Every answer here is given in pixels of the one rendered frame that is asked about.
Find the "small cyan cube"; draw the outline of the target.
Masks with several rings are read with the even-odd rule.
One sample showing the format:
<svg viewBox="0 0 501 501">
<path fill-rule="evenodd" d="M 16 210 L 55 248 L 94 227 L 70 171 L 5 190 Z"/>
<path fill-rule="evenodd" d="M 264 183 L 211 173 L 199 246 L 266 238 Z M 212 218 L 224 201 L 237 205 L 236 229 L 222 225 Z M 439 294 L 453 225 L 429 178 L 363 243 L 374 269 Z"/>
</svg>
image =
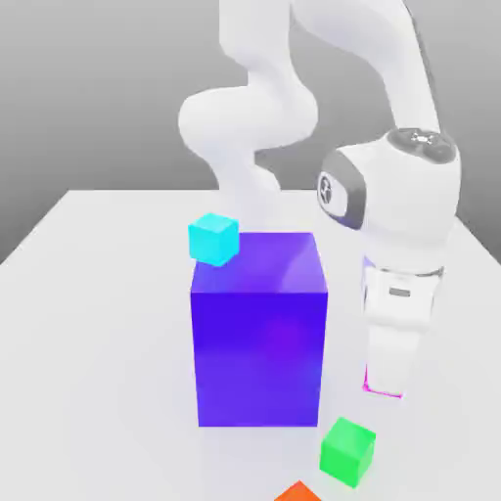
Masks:
<svg viewBox="0 0 501 501">
<path fill-rule="evenodd" d="M 206 213 L 188 225 L 189 255 L 196 261 L 223 266 L 240 251 L 239 221 Z"/>
</svg>

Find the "small magenta cube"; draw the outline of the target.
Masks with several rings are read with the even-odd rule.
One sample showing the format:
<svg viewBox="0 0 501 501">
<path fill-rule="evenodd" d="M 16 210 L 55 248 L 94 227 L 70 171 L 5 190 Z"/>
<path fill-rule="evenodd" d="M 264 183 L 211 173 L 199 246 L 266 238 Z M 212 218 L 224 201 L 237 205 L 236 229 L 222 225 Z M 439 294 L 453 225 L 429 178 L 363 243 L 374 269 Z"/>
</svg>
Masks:
<svg viewBox="0 0 501 501">
<path fill-rule="evenodd" d="M 362 389 L 366 392 L 393 399 L 402 399 L 404 391 L 396 386 L 392 380 L 380 378 L 379 375 L 369 366 L 364 367 L 364 380 Z"/>
</svg>

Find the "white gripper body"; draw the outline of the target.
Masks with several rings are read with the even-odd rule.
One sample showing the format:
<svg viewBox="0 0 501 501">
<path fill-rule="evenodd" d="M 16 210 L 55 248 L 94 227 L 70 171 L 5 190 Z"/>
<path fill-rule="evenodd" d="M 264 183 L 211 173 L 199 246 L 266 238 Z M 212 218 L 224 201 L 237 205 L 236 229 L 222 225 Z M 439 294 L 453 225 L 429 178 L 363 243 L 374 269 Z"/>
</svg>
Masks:
<svg viewBox="0 0 501 501">
<path fill-rule="evenodd" d="M 369 322 L 425 332 L 442 273 L 414 275 L 380 268 L 364 270 L 363 309 Z"/>
</svg>

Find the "small orange cube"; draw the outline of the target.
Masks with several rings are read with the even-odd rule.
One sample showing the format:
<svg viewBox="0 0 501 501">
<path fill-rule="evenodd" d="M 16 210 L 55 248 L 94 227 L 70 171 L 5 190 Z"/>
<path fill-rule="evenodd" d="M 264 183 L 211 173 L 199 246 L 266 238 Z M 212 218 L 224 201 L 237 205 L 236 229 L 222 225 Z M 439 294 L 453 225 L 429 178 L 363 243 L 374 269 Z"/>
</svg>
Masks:
<svg viewBox="0 0 501 501">
<path fill-rule="evenodd" d="M 274 501 L 321 501 L 321 498 L 301 480 L 298 480 L 278 495 Z"/>
</svg>

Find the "small green cube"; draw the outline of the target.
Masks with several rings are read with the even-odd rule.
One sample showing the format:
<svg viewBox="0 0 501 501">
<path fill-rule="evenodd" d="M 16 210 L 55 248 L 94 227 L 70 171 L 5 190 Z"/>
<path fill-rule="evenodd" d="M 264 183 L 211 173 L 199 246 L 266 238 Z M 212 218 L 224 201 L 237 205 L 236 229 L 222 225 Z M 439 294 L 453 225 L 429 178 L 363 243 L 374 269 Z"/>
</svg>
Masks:
<svg viewBox="0 0 501 501">
<path fill-rule="evenodd" d="M 376 434 L 339 417 L 321 442 L 319 468 L 355 488 L 370 467 Z"/>
</svg>

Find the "large purple box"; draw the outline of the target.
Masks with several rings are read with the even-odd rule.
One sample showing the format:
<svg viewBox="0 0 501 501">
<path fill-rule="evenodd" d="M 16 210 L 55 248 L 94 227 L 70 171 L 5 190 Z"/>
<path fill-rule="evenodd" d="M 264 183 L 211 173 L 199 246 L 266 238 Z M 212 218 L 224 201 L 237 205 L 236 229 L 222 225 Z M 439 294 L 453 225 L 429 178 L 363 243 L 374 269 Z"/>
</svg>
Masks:
<svg viewBox="0 0 501 501">
<path fill-rule="evenodd" d="M 196 265 L 190 300 L 200 426 L 317 425 L 328 287 L 312 234 L 242 234 L 229 262 Z"/>
</svg>

